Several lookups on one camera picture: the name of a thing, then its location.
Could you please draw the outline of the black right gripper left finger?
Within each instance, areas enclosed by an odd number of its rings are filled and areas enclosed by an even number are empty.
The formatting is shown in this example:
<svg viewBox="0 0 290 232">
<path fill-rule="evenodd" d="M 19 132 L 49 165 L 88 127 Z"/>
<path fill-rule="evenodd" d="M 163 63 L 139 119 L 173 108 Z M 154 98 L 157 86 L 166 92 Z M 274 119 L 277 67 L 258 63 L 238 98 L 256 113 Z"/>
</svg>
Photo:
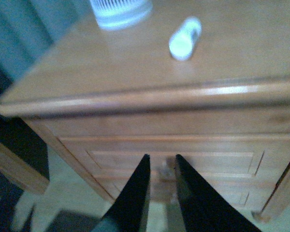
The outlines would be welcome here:
<svg viewBox="0 0 290 232">
<path fill-rule="evenodd" d="M 145 154 L 94 232 L 145 232 L 150 198 L 150 156 Z"/>
</svg>

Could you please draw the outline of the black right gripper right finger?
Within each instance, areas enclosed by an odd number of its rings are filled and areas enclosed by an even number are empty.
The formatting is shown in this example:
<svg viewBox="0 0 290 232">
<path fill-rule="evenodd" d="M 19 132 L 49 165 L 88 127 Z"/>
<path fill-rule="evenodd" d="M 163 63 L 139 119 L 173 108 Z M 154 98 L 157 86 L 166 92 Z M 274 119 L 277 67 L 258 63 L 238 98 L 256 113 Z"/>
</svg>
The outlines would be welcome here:
<svg viewBox="0 0 290 232">
<path fill-rule="evenodd" d="M 187 232 L 259 232 L 184 159 L 175 158 L 176 190 Z"/>
</svg>

